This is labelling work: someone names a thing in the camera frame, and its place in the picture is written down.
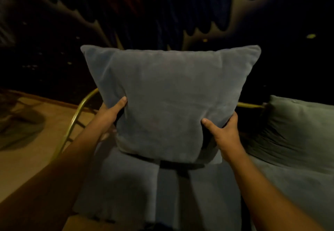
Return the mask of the person's right hand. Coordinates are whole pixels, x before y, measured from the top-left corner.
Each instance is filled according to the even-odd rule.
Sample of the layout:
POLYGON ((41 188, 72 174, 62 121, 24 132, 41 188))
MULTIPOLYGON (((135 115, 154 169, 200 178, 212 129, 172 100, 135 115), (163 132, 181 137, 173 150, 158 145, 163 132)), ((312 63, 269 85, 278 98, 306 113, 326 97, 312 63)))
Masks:
POLYGON ((225 127, 222 128, 220 135, 213 136, 220 149, 222 157, 229 163, 231 163, 239 155, 245 153, 240 141, 237 122, 238 115, 234 112, 225 127))

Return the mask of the blue-grey square cushion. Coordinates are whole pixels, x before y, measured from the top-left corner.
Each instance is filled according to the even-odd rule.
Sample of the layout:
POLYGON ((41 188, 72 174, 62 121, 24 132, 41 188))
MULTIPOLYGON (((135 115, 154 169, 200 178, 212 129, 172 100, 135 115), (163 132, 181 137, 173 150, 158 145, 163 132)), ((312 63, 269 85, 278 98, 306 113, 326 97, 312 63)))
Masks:
POLYGON ((219 51, 120 50, 81 46, 107 107, 127 97, 116 120, 116 144, 156 161, 222 162, 203 118, 222 128, 261 55, 258 45, 219 51))

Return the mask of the green-grey cushion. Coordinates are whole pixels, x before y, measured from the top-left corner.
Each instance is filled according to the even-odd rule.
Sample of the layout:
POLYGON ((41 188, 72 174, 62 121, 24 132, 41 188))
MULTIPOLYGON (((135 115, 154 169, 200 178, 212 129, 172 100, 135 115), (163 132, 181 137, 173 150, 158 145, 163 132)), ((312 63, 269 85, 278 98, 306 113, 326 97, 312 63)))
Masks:
POLYGON ((334 175, 334 105, 271 95, 246 150, 276 166, 334 175))

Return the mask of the person's left forearm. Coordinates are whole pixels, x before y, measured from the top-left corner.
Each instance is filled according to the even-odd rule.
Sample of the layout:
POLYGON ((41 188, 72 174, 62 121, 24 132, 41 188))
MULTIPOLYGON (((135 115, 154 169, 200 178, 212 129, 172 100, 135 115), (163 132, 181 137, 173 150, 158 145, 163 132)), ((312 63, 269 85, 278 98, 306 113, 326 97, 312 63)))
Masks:
POLYGON ((0 231, 62 231, 111 124, 89 125, 65 151, 0 203, 0 231))

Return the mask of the person's left hand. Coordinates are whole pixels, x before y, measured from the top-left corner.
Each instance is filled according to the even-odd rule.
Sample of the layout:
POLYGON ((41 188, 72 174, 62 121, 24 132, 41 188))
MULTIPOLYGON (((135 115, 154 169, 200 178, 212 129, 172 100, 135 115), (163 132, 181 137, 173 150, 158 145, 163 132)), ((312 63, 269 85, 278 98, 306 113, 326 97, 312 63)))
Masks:
POLYGON ((89 123, 91 130, 96 132, 98 136, 106 134, 116 121, 117 116, 111 117, 109 115, 109 109, 110 108, 103 102, 94 119, 89 123))

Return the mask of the brass tube sofa frame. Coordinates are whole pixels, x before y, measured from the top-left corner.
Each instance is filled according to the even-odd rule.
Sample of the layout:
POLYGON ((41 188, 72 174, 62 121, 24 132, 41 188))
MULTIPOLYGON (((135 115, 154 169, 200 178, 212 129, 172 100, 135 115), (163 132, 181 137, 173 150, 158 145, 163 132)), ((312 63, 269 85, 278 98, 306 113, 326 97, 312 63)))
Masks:
MULTIPOLYGON (((87 111, 90 112, 94 115, 97 114, 97 111, 95 111, 92 108, 88 108, 87 104, 90 101, 90 99, 92 99, 94 96, 96 96, 97 94, 99 94, 99 90, 98 89, 94 89, 93 91, 91 91, 79 104, 72 120, 71 123, 65 133, 65 135, 63 136, 60 145, 56 148, 56 150, 54 151, 52 158, 51 158, 51 162, 54 161, 57 157, 59 157, 59 155, 61 155, 61 153, 65 150, 65 148, 67 148, 69 145, 68 143, 72 143, 73 139, 70 138, 73 129, 75 128, 75 126, 80 126, 81 128, 85 129, 86 125, 84 125, 83 123, 81 123, 79 121, 79 117, 81 115, 81 113, 83 111, 87 111)), ((117 149, 116 146, 116 142, 115 142, 115 138, 114 136, 112 136, 109 140, 107 140, 104 143, 101 143, 101 145, 97 148, 96 154, 101 155, 102 157, 104 157, 106 160, 111 160, 112 158, 116 157, 117 154, 124 154, 122 152, 120 152, 117 149)))

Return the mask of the blue-grey seat cushion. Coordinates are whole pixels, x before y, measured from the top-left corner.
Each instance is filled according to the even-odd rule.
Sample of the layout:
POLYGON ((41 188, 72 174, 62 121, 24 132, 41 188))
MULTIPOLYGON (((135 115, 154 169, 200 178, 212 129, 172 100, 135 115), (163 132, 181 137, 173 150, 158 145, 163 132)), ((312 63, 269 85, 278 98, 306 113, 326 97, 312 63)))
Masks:
MULTIPOLYGON (((121 224, 157 222, 182 231, 254 228, 226 161, 163 163, 124 153, 119 144, 117 133, 98 144, 74 212, 121 224)), ((287 198, 334 231, 334 174, 251 159, 287 198)))

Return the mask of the person's right forearm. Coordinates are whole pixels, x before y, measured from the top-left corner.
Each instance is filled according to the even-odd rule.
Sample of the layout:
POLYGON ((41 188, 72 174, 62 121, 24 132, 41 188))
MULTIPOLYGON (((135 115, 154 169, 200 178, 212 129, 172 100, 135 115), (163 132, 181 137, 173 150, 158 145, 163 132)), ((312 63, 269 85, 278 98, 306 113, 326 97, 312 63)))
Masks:
POLYGON ((258 231, 325 231, 289 201, 241 149, 223 153, 258 231))

